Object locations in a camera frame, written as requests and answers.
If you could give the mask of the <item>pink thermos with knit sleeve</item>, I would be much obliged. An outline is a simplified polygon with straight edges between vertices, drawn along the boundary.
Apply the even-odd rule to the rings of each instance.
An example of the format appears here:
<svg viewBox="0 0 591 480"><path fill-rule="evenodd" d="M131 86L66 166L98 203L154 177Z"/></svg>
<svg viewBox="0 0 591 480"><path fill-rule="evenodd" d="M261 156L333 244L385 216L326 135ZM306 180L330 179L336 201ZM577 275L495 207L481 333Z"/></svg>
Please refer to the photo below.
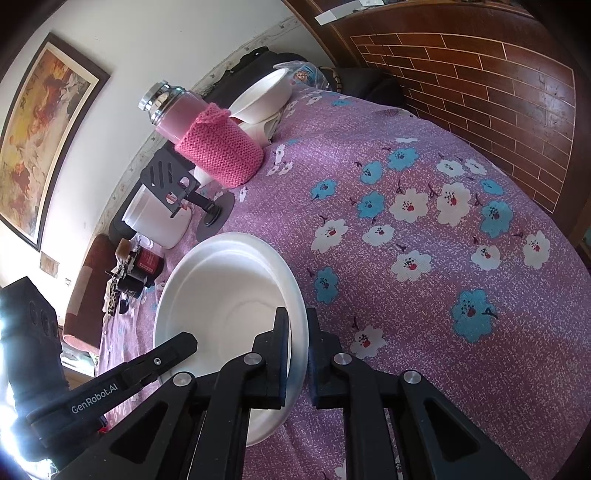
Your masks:
<svg viewBox="0 0 591 480"><path fill-rule="evenodd" d="M230 118L228 109L165 81L152 85L138 108L155 131L193 164L195 179L235 188L249 182L263 164L263 148Z"/></svg>

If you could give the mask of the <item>white plastic bowl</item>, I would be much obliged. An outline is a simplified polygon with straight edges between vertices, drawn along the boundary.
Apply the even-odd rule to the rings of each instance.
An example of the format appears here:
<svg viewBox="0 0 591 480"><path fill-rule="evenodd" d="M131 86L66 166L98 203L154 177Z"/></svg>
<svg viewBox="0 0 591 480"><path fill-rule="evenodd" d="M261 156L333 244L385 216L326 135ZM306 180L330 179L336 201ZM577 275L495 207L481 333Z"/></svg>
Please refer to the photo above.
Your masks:
<svg viewBox="0 0 591 480"><path fill-rule="evenodd" d="M277 308L288 314L287 399L280 410L250 414L249 446L263 442L286 422L304 385L308 319L290 267L276 250L245 233L222 233L193 247L169 276L155 317L153 343L180 332L197 339L197 351L160 376L186 371L195 377L221 370L252 351L256 335L273 329Z"/></svg>

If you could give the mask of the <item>black phone stand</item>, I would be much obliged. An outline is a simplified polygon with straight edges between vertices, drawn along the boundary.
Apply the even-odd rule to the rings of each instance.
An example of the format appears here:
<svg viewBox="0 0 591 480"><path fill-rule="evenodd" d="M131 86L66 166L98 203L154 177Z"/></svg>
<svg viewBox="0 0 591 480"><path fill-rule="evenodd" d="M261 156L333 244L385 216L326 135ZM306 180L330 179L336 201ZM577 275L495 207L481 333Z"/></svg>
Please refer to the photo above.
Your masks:
<svg viewBox="0 0 591 480"><path fill-rule="evenodd" d="M216 235L235 207L235 195L226 192L211 200L197 192L200 183L176 157L158 150L140 173L143 186L173 219L185 205L198 207L204 214L197 225L197 241Z"/></svg>

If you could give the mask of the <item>brick pattern wooden cabinet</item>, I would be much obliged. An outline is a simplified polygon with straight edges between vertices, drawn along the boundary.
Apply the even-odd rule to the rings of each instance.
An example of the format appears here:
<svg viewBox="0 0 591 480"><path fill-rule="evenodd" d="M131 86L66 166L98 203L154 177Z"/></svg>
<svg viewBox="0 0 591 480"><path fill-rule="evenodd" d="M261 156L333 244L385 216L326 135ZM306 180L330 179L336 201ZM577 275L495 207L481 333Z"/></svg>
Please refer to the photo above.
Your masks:
<svg viewBox="0 0 591 480"><path fill-rule="evenodd" d="M396 77L411 110L508 173L579 244L590 225L590 82L519 6L401 1L321 24L330 1L291 1L335 65Z"/></svg>

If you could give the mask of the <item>black round jar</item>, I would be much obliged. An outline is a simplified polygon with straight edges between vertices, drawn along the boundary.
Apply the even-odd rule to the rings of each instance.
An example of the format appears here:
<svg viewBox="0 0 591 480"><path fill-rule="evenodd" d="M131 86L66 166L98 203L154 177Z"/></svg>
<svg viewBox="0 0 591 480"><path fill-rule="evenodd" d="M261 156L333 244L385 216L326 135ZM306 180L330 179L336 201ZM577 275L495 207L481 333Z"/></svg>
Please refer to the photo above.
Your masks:
<svg viewBox="0 0 591 480"><path fill-rule="evenodd" d="M107 311L125 314L132 299L139 298L144 289L155 284L162 273L164 259L153 251L130 240L122 239L115 249L117 264L109 272Z"/></svg>

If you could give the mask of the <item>white plastic jar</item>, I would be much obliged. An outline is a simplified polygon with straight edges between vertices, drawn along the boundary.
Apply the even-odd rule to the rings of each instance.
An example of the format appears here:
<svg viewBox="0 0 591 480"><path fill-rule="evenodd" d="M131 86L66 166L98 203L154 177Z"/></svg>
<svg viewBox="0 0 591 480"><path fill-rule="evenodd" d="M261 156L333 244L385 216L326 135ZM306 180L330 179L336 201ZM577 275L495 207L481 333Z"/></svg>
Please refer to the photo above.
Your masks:
<svg viewBox="0 0 591 480"><path fill-rule="evenodd" d="M172 217L169 210L141 185L122 215L122 221L162 248L171 249L182 239L191 217L190 208L181 208Z"/></svg>

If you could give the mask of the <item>small wall plaque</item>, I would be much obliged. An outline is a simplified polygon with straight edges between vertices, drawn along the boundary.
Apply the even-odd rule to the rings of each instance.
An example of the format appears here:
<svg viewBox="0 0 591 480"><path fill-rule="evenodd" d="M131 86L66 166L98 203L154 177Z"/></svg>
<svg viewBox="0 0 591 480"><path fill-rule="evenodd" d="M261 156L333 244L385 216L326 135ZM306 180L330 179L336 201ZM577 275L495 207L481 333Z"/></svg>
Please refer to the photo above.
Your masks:
<svg viewBox="0 0 591 480"><path fill-rule="evenodd" d="M59 271L59 263L44 252L41 252L39 257L39 268L47 275L56 277Z"/></svg>

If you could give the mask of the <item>framed horse painting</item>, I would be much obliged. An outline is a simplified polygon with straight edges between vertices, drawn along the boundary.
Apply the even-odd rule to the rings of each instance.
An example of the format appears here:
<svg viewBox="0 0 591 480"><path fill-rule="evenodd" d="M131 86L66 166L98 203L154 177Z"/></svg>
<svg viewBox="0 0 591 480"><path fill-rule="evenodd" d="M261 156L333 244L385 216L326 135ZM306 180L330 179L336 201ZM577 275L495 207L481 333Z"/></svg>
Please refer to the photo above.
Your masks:
<svg viewBox="0 0 591 480"><path fill-rule="evenodd" d="M109 78L50 33L13 97L1 133L1 222L36 251L70 145Z"/></svg>

